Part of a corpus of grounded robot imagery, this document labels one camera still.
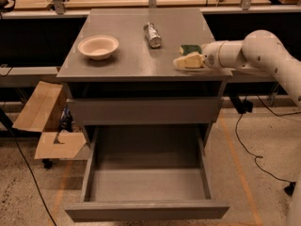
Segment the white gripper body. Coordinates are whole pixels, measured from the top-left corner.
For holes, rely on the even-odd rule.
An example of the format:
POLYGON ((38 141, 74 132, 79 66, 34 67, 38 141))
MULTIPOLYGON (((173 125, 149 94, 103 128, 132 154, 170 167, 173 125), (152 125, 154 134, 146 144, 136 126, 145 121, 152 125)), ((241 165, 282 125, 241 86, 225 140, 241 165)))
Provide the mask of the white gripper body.
POLYGON ((223 41, 215 41, 209 43, 208 46, 202 50, 202 55, 204 57, 204 63, 208 68, 219 69, 221 67, 219 61, 219 52, 223 45, 223 41))

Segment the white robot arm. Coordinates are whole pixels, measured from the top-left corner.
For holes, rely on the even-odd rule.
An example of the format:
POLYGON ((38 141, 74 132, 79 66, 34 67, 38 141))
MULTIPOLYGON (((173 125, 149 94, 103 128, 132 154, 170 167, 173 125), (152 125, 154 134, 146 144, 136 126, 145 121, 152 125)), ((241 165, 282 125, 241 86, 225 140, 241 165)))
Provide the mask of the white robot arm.
POLYGON ((294 58, 279 38, 266 30, 256 30, 243 40, 220 40, 203 44, 202 53, 191 52, 173 60, 177 70, 201 71, 234 69, 267 73, 301 105, 301 62, 294 58))

